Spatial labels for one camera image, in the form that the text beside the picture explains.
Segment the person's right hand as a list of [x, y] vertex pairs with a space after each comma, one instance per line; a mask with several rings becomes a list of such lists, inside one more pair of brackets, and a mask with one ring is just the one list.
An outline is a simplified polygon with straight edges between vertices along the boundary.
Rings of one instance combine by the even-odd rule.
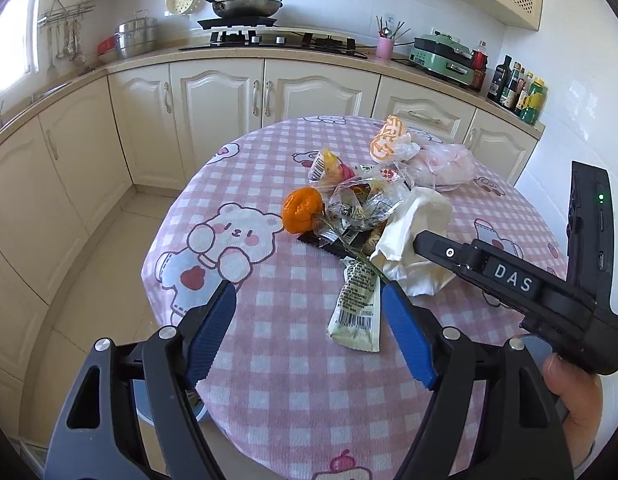
[[603, 413], [601, 379], [588, 374], [557, 354], [543, 364], [543, 378], [551, 393], [563, 402], [568, 415], [563, 422], [571, 463], [579, 467], [589, 456]]

